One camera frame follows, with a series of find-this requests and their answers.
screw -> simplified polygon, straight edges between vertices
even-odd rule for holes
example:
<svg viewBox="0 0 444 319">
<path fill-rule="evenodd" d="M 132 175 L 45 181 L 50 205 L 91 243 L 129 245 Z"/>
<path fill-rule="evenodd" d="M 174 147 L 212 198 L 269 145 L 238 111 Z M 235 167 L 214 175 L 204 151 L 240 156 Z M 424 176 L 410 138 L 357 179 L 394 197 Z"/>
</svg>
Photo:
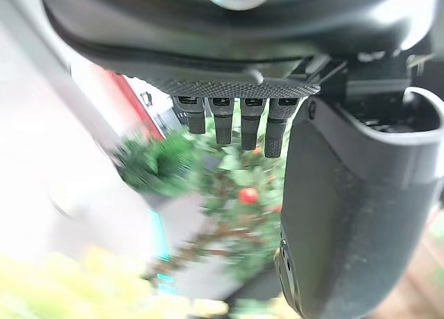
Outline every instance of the screw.
<svg viewBox="0 0 444 319">
<path fill-rule="evenodd" d="M 316 116 L 316 102 L 312 101 L 310 105 L 308 106 L 308 117 L 311 120 L 314 120 L 314 117 Z"/>
</svg>

mesh grille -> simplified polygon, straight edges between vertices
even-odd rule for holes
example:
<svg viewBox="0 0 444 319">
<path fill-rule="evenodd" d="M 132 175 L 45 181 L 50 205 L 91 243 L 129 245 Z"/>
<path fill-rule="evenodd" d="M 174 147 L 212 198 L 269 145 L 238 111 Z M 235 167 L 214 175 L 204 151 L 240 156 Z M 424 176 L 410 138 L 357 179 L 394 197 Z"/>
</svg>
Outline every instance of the mesh grille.
<svg viewBox="0 0 444 319">
<path fill-rule="evenodd" d="M 212 98 L 300 98 L 315 94 L 318 86 L 252 85 L 250 83 L 213 83 L 204 81 L 174 81 L 157 78 L 149 84 L 172 96 Z"/>
</svg>

white surface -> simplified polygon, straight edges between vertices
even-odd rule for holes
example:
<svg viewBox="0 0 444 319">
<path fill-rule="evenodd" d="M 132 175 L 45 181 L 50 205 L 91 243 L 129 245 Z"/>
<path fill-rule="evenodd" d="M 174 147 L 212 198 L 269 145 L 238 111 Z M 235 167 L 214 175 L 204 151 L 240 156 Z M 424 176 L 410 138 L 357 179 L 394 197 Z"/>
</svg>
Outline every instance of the white surface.
<svg viewBox="0 0 444 319">
<path fill-rule="evenodd" d="M 41 32 L 41 36 L 51 45 L 51 48 L 57 53 L 59 58 L 69 68 L 71 61 L 80 55 L 68 46 L 58 37 L 49 24 L 43 9 L 41 0 L 16 0 L 19 7 L 34 25 L 37 31 Z"/>
<path fill-rule="evenodd" d="M 0 63 L 7 74 L 0 80 L 0 252 L 38 260 L 57 250 L 79 259 L 99 245 L 152 257 L 148 205 L 120 180 L 43 76 L 45 62 L 32 62 L 5 28 L 11 16 L 0 4 Z M 62 77 L 52 74 L 54 80 Z M 62 216 L 48 189 L 63 204 L 86 206 L 83 219 Z"/>
</svg>

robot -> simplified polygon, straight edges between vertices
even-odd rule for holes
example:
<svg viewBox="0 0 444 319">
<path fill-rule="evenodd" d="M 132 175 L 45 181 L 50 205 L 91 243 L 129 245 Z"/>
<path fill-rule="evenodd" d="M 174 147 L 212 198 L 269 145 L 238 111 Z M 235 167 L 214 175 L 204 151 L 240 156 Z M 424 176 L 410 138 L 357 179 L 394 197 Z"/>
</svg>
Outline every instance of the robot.
<svg viewBox="0 0 444 319">
<path fill-rule="evenodd" d="M 280 156 L 293 121 L 275 265 L 306 319 L 358 319 L 402 275 L 444 177 L 444 102 L 410 87 L 439 0 L 43 0 L 93 62 L 170 94 L 192 133 Z"/>
</svg>

